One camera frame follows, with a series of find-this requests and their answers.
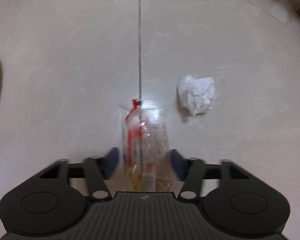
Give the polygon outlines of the red yellow snack wrapper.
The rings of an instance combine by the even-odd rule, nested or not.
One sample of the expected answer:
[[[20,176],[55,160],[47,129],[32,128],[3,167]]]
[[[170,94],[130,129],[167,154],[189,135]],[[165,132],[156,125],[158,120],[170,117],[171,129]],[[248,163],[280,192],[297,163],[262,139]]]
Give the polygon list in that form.
[[[128,191],[165,192],[172,186],[166,108],[133,99],[122,108],[123,174]]]

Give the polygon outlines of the white paper ball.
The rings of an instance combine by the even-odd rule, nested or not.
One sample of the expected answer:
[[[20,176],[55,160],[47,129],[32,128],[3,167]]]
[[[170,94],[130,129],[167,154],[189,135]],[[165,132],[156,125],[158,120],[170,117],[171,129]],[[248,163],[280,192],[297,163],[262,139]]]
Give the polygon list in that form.
[[[178,100],[182,108],[192,116],[204,114],[212,108],[216,98],[216,85],[213,77],[183,77],[177,85]]]

